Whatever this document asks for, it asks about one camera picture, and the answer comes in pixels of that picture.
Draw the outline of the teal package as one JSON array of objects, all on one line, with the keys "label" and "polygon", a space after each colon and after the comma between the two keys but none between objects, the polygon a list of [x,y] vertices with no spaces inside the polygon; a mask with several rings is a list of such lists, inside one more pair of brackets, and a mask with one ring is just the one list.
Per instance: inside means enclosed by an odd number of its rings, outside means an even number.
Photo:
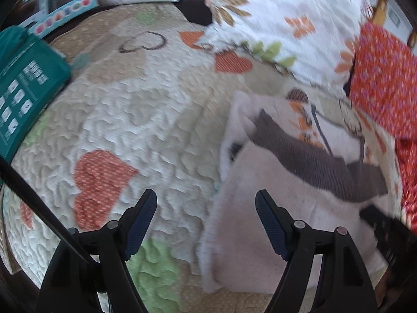
[{"label": "teal package", "polygon": [[70,80],[71,67],[48,43],[19,26],[1,31],[1,156],[7,162]]}]

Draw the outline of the teal box with coloured dots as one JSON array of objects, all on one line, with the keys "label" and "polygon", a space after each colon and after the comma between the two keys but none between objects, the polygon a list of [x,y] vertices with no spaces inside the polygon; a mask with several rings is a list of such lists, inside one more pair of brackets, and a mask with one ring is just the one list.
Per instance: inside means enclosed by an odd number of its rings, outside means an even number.
[{"label": "teal box with coloured dots", "polygon": [[35,2],[35,13],[19,24],[29,34],[44,38],[74,18],[99,7],[97,0],[24,0]]}]

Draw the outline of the red floral pillow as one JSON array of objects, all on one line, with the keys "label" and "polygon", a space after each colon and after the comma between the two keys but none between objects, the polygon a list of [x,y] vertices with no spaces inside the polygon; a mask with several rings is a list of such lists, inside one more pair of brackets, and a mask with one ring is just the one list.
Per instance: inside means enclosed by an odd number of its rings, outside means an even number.
[{"label": "red floral pillow", "polygon": [[416,57],[383,27],[364,24],[349,96],[394,138],[401,206],[406,222],[416,231]]}]

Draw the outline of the quilted heart pattern bedspread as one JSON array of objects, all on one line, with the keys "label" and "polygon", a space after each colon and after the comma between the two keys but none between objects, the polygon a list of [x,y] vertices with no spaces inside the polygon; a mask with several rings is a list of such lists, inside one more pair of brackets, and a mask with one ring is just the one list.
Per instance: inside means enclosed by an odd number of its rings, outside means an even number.
[{"label": "quilted heart pattern bedspread", "polygon": [[[359,109],[345,93],[309,86],[244,50],[214,55],[197,43],[204,33],[170,4],[144,4],[96,14],[48,44],[71,80],[7,163],[68,231],[99,230],[147,189],[156,193],[149,229],[126,262],[146,312],[267,312],[278,284],[272,293],[206,292],[199,264],[233,96],[302,91],[305,103]],[[36,312],[60,242],[1,180],[1,260],[35,288]]]}]

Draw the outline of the light pink small garment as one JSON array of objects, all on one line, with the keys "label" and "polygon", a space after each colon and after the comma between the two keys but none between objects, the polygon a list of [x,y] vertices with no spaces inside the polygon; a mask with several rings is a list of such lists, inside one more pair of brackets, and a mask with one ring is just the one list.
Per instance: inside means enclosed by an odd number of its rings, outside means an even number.
[{"label": "light pink small garment", "polygon": [[255,208],[266,190],[311,227],[345,227],[369,273],[384,268],[361,208],[392,213],[401,198],[393,138],[361,111],[337,100],[304,102],[238,91],[220,148],[221,186],[202,237],[203,288],[274,292],[285,261],[271,246]]}]

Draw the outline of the white floral pillow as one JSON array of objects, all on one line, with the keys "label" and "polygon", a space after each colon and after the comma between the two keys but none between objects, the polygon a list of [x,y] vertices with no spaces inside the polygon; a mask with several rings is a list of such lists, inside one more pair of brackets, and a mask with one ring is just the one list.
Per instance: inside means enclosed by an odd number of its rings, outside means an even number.
[{"label": "white floral pillow", "polygon": [[245,48],[306,83],[343,95],[370,0],[206,0],[213,22],[198,45]]}]

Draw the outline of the wooden spindle headboard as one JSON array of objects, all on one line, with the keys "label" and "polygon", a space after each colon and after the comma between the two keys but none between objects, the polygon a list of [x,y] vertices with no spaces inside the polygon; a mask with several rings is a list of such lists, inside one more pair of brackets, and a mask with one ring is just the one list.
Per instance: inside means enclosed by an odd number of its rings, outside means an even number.
[{"label": "wooden spindle headboard", "polygon": [[370,0],[372,21],[397,36],[416,55],[416,4],[413,0]]}]

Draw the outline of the black diagonal rod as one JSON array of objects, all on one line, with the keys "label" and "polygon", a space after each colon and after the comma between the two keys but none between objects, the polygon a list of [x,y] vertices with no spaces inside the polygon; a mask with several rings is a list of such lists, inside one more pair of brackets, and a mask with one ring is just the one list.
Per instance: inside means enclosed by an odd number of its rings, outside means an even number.
[{"label": "black diagonal rod", "polygon": [[90,266],[95,260],[78,244],[31,186],[1,157],[1,180],[48,226],[58,238]]}]

